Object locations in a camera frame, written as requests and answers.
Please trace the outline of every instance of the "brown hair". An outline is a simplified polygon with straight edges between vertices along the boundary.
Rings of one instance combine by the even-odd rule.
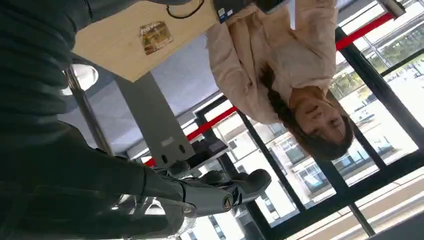
[[[331,161],[346,154],[354,138],[352,126],[348,117],[341,115],[346,127],[346,134],[340,144],[336,144],[321,137],[309,136],[299,126],[293,112],[281,98],[280,94],[273,90],[272,86],[275,80],[275,74],[268,64],[261,69],[259,80],[268,89],[269,103],[271,104],[274,112],[277,113],[278,118],[282,121],[284,127],[291,132],[299,145],[315,160]]]

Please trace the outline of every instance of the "round light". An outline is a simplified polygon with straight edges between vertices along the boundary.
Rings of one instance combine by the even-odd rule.
[[[85,64],[72,64],[72,67],[73,71],[75,72],[75,76],[78,79],[79,85],[84,91],[93,86],[99,79],[99,72],[93,66]],[[68,86],[67,88],[63,89],[62,94],[65,96],[72,95],[71,88]]]

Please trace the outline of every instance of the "person's arm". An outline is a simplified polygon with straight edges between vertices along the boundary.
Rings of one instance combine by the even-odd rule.
[[[333,65],[336,62],[337,0],[295,0],[295,32],[308,47]]]
[[[151,169],[88,147],[57,119],[66,110],[62,70],[75,34],[91,22],[86,2],[3,0],[0,9],[0,182],[133,195],[161,184]]]
[[[256,91],[253,88],[256,88],[256,85],[240,63],[225,23],[218,23],[207,31],[207,49],[210,69],[218,88],[234,106],[246,115],[254,117],[253,105],[257,105],[257,97],[254,96]]]

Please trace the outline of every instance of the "table top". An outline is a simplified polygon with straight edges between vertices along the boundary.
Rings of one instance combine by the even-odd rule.
[[[170,8],[179,16],[192,12],[198,5],[199,2],[193,0]],[[146,55],[140,28],[159,21],[165,22],[173,42]],[[199,11],[187,19],[172,18],[165,5],[141,1],[81,30],[76,36],[73,52],[135,82],[217,22],[212,0],[205,0]]]

